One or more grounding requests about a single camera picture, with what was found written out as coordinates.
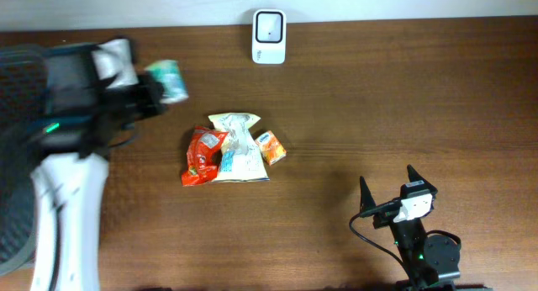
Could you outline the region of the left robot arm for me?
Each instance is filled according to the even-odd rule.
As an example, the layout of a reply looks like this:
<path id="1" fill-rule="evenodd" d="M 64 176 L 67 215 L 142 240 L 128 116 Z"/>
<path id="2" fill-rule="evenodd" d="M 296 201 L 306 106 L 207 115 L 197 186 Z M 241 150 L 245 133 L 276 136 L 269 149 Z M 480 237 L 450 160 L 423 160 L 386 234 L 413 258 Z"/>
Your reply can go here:
<path id="1" fill-rule="evenodd" d="M 1 272 L 33 290 L 97 290 L 103 192 L 118 135 L 163 114 L 132 40 L 1 50 Z"/>

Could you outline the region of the cream chips bag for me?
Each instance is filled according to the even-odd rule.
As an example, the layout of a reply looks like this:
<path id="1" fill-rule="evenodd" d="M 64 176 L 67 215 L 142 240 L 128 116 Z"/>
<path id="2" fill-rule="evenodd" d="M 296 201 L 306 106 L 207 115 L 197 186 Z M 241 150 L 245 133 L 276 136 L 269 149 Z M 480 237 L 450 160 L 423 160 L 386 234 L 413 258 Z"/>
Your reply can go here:
<path id="1" fill-rule="evenodd" d="M 250 127 L 261 118 L 250 113 L 223 113 L 209 115 L 217 131 L 227 132 L 221 147 L 222 158 L 215 183 L 247 183 L 267 181 L 261 152 Z"/>

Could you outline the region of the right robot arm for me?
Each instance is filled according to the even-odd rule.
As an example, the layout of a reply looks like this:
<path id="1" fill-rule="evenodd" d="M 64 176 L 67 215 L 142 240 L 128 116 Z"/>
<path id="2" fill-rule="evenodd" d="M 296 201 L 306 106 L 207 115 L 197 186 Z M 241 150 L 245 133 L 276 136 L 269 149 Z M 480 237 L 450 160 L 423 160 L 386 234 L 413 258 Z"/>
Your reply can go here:
<path id="1" fill-rule="evenodd" d="M 409 181 L 400 188 L 399 196 L 383 204 L 376 204 L 367 186 L 360 178 L 360 210 L 350 219 L 349 226 L 358 218 L 372 218 L 373 227 L 391 230 L 398 254 L 354 234 L 366 243 L 387 253 L 402 267 L 407 279 L 395 284 L 397 290 L 454 290 L 459 270 L 461 239 L 443 230 L 425 230 L 422 219 L 434 210 L 438 189 L 422 177 L 412 166 L 407 166 Z"/>

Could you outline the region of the green tissue pack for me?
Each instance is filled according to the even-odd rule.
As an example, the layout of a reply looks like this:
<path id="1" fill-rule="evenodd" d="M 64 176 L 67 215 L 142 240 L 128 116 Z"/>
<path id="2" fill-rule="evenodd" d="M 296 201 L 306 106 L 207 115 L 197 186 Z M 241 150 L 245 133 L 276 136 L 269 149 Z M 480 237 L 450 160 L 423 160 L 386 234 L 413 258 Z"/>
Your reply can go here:
<path id="1" fill-rule="evenodd" d="M 180 103 L 188 100 L 189 95 L 177 61 L 160 60 L 145 68 L 164 88 L 161 102 L 164 104 Z"/>

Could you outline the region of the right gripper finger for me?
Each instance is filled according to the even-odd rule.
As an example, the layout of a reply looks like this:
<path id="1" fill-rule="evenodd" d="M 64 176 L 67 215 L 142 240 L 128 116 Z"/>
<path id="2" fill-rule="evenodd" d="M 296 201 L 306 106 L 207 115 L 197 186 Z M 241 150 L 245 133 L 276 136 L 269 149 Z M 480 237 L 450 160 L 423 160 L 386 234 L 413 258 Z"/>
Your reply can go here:
<path id="1" fill-rule="evenodd" d="M 377 207 L 372 193 L 367 186 L 366 179 L 360 176 L 360 214 L 368 214 L 372 209 Z"/>
<path id="2" fill-rule="evenodd" d="M 410 164 L 406 167 L 409 182 L 406 188 L 412 188 L 413 192 L 428 190 L 431 194 L 437 194 L 437 188 L 422 177 Z"/>

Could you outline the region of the orange tissue pack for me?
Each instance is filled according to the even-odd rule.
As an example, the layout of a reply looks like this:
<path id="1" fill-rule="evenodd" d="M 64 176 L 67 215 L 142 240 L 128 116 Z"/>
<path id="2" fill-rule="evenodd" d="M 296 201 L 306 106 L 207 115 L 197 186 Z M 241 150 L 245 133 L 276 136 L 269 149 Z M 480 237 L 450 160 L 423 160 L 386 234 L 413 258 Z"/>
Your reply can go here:
<path id="1" fill-rule="evenodd" d="M 266 131 L 255 139 L 263 159 L 269 166 L 274 165 L 287 155 L 278 138 L 270 131 Z"/>

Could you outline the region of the red snack packet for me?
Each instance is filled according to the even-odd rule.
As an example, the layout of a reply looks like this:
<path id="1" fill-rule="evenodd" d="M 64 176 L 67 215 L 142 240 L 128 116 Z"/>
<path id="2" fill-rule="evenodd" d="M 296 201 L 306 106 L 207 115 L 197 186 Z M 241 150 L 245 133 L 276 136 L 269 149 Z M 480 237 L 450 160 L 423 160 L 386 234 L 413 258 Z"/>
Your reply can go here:
<path id="1" fill-rule="evenodd" d="M 196 126 L 187 149 L 187 170 L 182 174 L 184 187 L 197 186 L 213 181 L 219 166 L 213 162 L 228 135 L 226 131 Z"/>

